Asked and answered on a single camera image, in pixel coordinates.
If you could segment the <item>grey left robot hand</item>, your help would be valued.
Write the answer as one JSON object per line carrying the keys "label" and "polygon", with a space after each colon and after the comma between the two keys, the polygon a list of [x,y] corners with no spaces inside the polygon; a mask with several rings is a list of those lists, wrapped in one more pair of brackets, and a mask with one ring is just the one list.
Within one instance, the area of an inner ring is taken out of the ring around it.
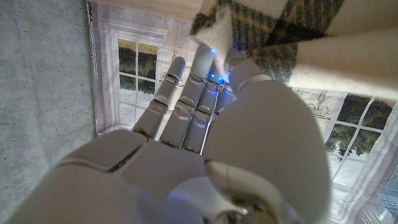
{"label": "grey left robot hand", "polygon": [[51,168],[10,223],[326,223],[330,173],[318,124],[289,87],[236,51],[229,85],[215,53],[176,58],[132,130],[116,130]]}

